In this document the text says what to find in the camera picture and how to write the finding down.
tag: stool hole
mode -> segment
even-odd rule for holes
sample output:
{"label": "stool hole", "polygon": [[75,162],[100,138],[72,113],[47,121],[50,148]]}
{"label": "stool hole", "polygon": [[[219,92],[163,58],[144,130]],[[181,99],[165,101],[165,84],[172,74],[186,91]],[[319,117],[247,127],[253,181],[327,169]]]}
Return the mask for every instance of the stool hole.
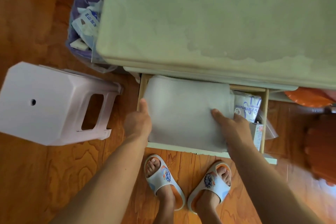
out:
{"label": "stool hole", "polygon": [[87,106],[82,123],[82,130],[90,130],[96,126],[103,102],[104,95],[102,94],[93,94],[90,97],[89,105]]}

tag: open drawer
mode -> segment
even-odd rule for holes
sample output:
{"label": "open drawer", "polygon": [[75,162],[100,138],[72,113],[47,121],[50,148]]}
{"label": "open drawer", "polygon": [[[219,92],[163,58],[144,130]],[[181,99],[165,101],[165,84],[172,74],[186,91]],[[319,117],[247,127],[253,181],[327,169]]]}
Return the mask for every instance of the open drawer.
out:
{"label": "open drawer", "polygon": [[[147,84],[148,84],[148,81],[152,76],[153,75],[151,75],[151,74],[142,74],[141,82],[140,82],[138,103],[139,103],[139,100],[143,97],[143,95],[145,93],[145,90],[146,90],[146,87],[147,87]],[[261,100],[260,109],[264,113],[265,117],[267,117],[269,89],[261,88],[261,87],[243,86],[243,85],[230,85],[230,89],[261,96],[262,100]],[[276,164],[277,160],[275,158],[272,158],[271,156],[269,156],[267,154],[264,154],[264,144],[265,144],[265,134],[266,134],[265,130],[266,130],[266,126],[263,127],[263,133],[262,133],[261,144],[260,144],[260,152],[264,155],[265,159],[269,163]],[[204,154],[204,155],[218,156],[218,157],[223,157],[223,158],[230,158],[230,156],[227,152],[213,152],[213,151],[193,149],[193,148],[174,146],[174,145],[168,145],[168,144],[161,144],[161,143],[148,142],[147,147],[164,149],[164,150],[191,152],[191,153],[194,153],[194,154]]]}

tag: slipper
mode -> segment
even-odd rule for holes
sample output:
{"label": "slipper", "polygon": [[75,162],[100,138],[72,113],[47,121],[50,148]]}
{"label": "slipper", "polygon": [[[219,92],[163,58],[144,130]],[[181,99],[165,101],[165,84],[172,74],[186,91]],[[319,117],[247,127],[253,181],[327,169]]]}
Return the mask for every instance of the slipper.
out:
{"label": "slipper", "polygon": [[147,163],[148,161],[151,161],[152,158],[156,158],[157,160],[159,160],[161,165],[159,169],[152,176],[150,176],[149,178],[146,177],[149,187],[154,191],[154,194],[156,195],[156,192],[158,191],[159,188],[165,185],[170,185],[176,200],[175,211],[182,209],[186,203],[186,198],[181,188],[178,186],[174,178],[171,176],[166,163],[159,155],[153,154],[146,159],[144,165],[145,174]]}
{"label": "slipper", "polygon": [[209,168],[206,175],[204,175],[203,179],[194,191],[191,192],[188,198],[188,208],[192,213],[197,214],[195,212],[195,206],[205,189],[214,192],[219,197],[219,203],[222,203],[226,195],[229,193],[231,181],[230,186],[228,186],[217,173],[218,168],[222,166],[226,167],[226,170],[231,174],[231,169],[227,164],[225,164],[225,162],[217,161]]}

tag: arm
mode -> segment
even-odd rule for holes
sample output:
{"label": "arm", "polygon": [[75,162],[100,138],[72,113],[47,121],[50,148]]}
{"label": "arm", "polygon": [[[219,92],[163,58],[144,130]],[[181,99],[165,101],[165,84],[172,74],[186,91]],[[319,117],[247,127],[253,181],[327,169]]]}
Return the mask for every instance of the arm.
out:
{"label": "arm", "polygon": [[126,117],[124,128],[124,142],[51,223],[121,223],[152,129],[144,99],[140,111]]}
{"label": "arm", "polygon": [[221,126],[230,157],[263,224],[323,223],[296,198],[277,171],[258,152],[246,119],[235,114],[231,120],[217,109],[212,110],[212,116]]}

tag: wooden floor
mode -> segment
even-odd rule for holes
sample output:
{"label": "wooden floor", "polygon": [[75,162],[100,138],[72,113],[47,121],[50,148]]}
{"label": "wooden floor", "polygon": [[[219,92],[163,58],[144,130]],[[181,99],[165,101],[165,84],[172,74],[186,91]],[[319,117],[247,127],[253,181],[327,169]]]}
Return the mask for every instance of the wooden floor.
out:
{"label": "wooden floor", "polygon": [[[139,85],[128,75],[99,74],[66,49],[69,12],[73,0],[0,0],[0,80],[20,62],[69,68],[120,82],[109,121],[111,136],[67,146],[42,146],[0,134],[0,223],[47,223],[99,170],[123,140],[123,120],[136,109]],[[266,151],[279,158],[275,167],[291,189],[327,223],[336,223],[336,189],[314,180],[305,170],[302,138],[305,127],[321,110],[270,102],[269,118],[279,138],[267,141]],[[147,149],[168,164],[185,194],[199,183],[214,157]],[[260,223],[231,160],[233,189],[219,213],[224,223]],[[123,223],[152,223],[158,202],[139,173]],[[183,209],[175,223],[199,223]]]}

